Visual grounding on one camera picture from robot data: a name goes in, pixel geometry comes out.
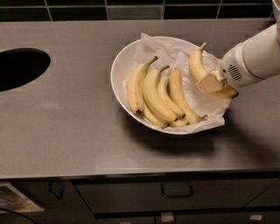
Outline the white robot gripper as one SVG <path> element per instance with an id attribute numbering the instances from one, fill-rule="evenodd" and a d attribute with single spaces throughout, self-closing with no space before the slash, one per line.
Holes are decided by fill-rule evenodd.
<path id="1" fill-rule="evenodd" d="M 220 63 L 220 70 L 227 82 L 238 88 L 252 85 L 262 80 L 249 71 L 243 55 L 244 46 L 244 43 L 236 45 L 223 56 Z M 212 93 L 223 88 L 223 84 L 215 72 L 207 73 L 195 85 L 201 93 Z"/>

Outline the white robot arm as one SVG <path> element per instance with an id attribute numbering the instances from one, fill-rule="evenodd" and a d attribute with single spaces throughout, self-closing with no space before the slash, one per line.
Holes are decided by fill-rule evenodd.
<path id="1" fill-rule="evenodd" d="M 229 50 L 215 68 L 203 65 L 203 43 L 188 62 L 189 73 L 201 93 L 220 98 L 237 96 L 236 88 L 264 81 L 280 74 L 280 1 L 272 0 L 276 22 Z"/>

